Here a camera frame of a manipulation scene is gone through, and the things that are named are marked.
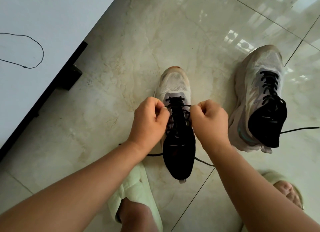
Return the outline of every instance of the black furniture base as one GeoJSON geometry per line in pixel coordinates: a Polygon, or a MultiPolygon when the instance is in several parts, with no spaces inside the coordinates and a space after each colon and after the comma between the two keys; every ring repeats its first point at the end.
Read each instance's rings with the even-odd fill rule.
{"type": "Polygon", "coordinates": [[[72,54],[70,59],[66,62],[66,64],[63,66],[63,68],[60,70],[60,72],[57,74],[57,76],[51,82],[51,84],[47,87],[47,89],[43,92],[43,94],[40,96],[38,101],[34,104],[34,106],[31,108],[31,110],[25,116],[25,118],[21,121],[21,123],[18,125],[18,127],[14,130],[14,132],[11,134],[11,136],[8,138],[8,140],[4,143],[4,145],[0,149],[0,161],[3,159],[3,157],[6,155],[6,153],[10,150],[12,145],[15,143],[15,141],[18,139],[18,137],[21,135],[21,133],[24,131],[24,129],[27,127],[27,125],[30,123],[30,121],[34,117],[39,116],[38,111],[40,110],[42,105],[46,102],[46,100],[49,98],[49,96],[52,94],[52,92],[56,88],[70,90],[70,88],[79,79],[79,77],[82,75],[82,72],[76,66],[74,66],[74,63],[79,58],[79,56],[82,54],[82,52],[85,50],[87,45],[88,44],[84,41],[79,45],[79,47],[72,54]]]}

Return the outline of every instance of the sneaker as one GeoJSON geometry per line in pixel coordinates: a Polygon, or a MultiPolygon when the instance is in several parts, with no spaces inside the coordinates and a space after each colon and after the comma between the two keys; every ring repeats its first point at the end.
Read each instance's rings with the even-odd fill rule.
{"type": "Polygon", "coordinates": [[[262,46],[247,56],[235,74],[236,110],[229,119],[229,139],[241,151],[272,153],[287,118],[280,98],[284,65],[279,50],[262,46]]]}
{"type": "Polygon", "coordinates": [[[185,181],[193,168],[196,139],[189,112],[190,84],[184,70],[178,66],[165,70],[154,96],[170,112],[166,132],[160,141],[164,163],[175,179],[185,181]]]}

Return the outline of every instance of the marble tile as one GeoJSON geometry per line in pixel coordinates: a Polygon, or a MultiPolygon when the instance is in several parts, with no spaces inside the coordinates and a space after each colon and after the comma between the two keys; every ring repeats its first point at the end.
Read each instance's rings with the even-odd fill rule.
{"type": "MultiPolygon", "coordinates": [[[[213,99],[230,113],[238,62],[265,44],[277,45],[288,60],[300,43],[264,17],[255,27],[254,15],[237,0],[115,0],[85,39],[89,46],[76,62],[83,75],[69,92],[56,90],[44,104],[4,159],[6,170],[37,192],[103,156],[126,140],[134,109],[173,65],[186,70],[192,103],[213,99]]],[[[198,141],[196,155],[209,161],[198,141]]],[[[180,185],[161,157],[144,163],[164,230],[170,231],[212,168],[195,161],[180,185]]],[[[102,210],[90,228],[113,228],[108,215],[102,210]]]]}
{"type": "Polygon", "coordinates": [[[0,214],[32,195],[5,171],[0,171],[0,187],[0,214]]]}
{"type": "MultiPolygon", "coordinates": [[[[320,126],[320,51],[302,42],[287,64],[282,98],[288,117],[283,131],[320,126]]],[[[280,136],[272,154],[241,155],[257,170],[276,170],[294,183],[304,198],[306,213],[320,223],[320,131],[301,130],[280,136]]],[[[210,175],[173,231],[237,231],[241,220],[216,170],[210,175]]]]}
{"type": "MultiPolygon", "coordinates": [[[[239,0],[303,39],[320,15],[320,0],[239,0]]],[[[266,22],[259,14],[250,19],[256,28],[266,22]]]]}
{"type": "Polygon", "coordinates": [[[304,38],[304,41],[320,49],[320,19],[314,23],[309,33],[304,38]]]}

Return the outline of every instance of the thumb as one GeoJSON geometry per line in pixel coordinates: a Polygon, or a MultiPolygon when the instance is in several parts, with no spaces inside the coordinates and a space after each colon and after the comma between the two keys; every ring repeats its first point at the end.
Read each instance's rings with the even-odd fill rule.
{"type": "Polygon", "coordinates": [[[158,122],[160,125],[167,125],[169,117],[170,112],[168,111],[167,107],[162,107],[158,114],[156,122],[158,122]]]}
{"type": "Polygon", "coordinates": [[[199,105],[192,105],[190,107],[190,118],[191,121],[194,122],[198,118],[203,118],[205,114],[202,112],[202,109],[199,105]]]}

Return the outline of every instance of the person's left hand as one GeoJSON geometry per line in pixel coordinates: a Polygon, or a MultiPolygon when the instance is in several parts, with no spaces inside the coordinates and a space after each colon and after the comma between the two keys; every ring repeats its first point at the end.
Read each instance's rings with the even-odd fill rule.
{"type": "Polygon", "coordinates": [[[128,141],[136,144],[147,155],[165,133],[169,117],[168,109],[159,99],[146,98],[134,111],[128,141]]]}

